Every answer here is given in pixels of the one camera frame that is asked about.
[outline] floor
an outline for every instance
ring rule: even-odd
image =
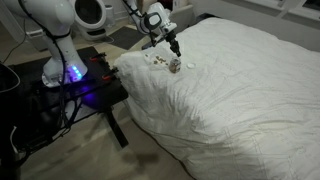
[[[122,26],[119,21],[108,34]],[[126,50],[111,44],[87,42],[74,33],[77,49],[94,46],[98,52],[106,52],[112,65]],[[145,37],[129,51],[140,50],[148,42]],[[0,24],[0,60],[16,45],[9,33]],[[47,51],[37,52],[30,43],[24,43],[14,51],[6,64],[18,64],[49,56]],[[161,148],[154,139],[142,131],[130,118],[123,103],[115,106],[114,115],[129,141],[121,149],[106,119],[102,114],[74,125],[72,131],[49,147],[43,148],[23,165],[22,180],[191,180],[179,161]]]

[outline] white comforter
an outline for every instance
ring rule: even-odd
[[[167,43],[115,63],[143,129],[199,180],[320,179],[319,53],[215,18],[178,41],[177,74]]]

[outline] carpet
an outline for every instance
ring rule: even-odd
[[[137,30],[125,26],[110,35],[114,39],[114,42],[111,43],[112,45],[126,50],[129,50],[144,36]]]

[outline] table leg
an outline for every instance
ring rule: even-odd
[[[114,133],[114,135],[116,136],[120,146],[122,148],[126,147],[129,143],[127,138],[125,137],[125,135],[123,134],[123,132],[121,131],[118,123],[116,122],[113,113],[112,113],[112,108],[108,108],[105,112],[104,112],[107,116],[108,119],[108,123]]]

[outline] white duvet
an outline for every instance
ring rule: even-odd
[[[115,62],[143,129],[199,180],[320,179],[319,53],[215,18],[177,39],[177,74],[165,42]]]

